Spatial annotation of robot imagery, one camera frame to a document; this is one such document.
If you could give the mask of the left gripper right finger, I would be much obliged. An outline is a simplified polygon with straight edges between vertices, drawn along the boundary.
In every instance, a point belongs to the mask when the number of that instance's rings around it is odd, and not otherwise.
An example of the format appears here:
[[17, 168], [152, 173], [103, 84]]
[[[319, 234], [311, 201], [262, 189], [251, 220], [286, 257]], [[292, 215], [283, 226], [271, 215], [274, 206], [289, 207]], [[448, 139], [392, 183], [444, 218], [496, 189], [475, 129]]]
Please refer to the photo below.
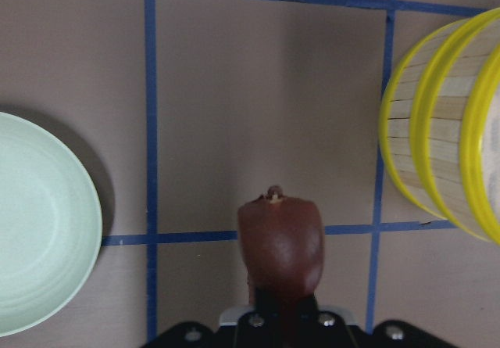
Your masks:
[[314, 295], [300, 299], [291, 319], [291, 347], [308, 347], [317, 324], [318, 304]]

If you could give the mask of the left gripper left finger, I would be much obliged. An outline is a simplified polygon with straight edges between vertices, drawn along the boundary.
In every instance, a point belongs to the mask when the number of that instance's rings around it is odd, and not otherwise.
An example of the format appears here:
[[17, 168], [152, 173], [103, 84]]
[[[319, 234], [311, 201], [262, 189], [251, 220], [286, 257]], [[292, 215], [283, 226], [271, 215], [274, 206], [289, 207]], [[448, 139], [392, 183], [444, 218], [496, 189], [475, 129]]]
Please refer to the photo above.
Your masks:
[[269, 292], [256, 289], [252, 309], [237, 320], [234, 347], [285, 347], [279, 311], [277, 301]]

